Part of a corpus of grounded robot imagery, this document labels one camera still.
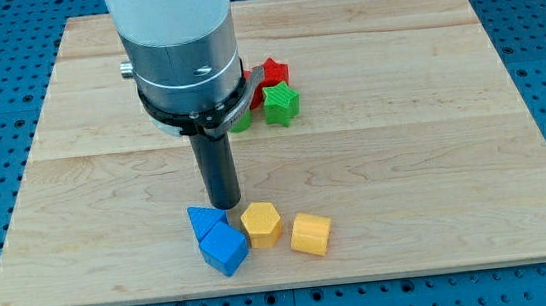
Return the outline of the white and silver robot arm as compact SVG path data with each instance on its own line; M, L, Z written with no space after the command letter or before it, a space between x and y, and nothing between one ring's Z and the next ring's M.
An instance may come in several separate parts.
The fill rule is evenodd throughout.
M249 110L264 70L239 55L230 0L105 0L146 112L171 135L220 138Z

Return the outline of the red block behind arm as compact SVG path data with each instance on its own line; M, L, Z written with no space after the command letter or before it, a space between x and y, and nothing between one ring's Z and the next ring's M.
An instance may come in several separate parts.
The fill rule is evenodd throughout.
M251 72L249 70L244 70L243 71L244 78L249 79L250 75L251 75ZM262 89L262 87L263 87L262 83L259 82L257 84L256 88L254 89L254 92L253 92L253 95L252 95L252 101L251 101L251 103L249 105L251 110L254 110L255 108L257 108L262 103L262 98L261 98L261 94L260 94L260 90Z

